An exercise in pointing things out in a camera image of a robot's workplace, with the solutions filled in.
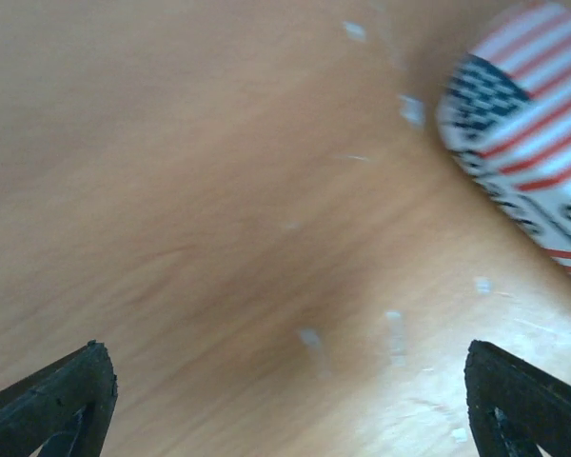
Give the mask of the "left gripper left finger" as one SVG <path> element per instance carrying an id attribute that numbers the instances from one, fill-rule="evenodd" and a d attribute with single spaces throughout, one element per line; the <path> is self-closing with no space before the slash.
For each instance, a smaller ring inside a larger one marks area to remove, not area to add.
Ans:
<path id="1" fill-rule="evenodd" d="M 94 340 L 0 390 L 0 456 L 99 456 L 118 398 Z"/>

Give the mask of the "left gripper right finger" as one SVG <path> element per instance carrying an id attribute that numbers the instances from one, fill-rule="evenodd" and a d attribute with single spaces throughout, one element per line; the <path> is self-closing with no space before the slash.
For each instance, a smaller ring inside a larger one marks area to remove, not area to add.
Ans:
<path id="1" fill-rule="evenodd" d="M 481 456 L 571 456 L 571 386 L 480 340 L 464 368 L 469 425 Z"/>

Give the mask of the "american flag glasses case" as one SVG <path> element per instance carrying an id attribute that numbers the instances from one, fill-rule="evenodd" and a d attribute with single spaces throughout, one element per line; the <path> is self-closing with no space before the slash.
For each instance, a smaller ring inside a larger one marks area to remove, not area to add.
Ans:
<path id="1" fill-rule="evenodd" d="M 454 69 L 436 118 L 460 167 L 571 275 L 571 9 L 506 10 Z"/>

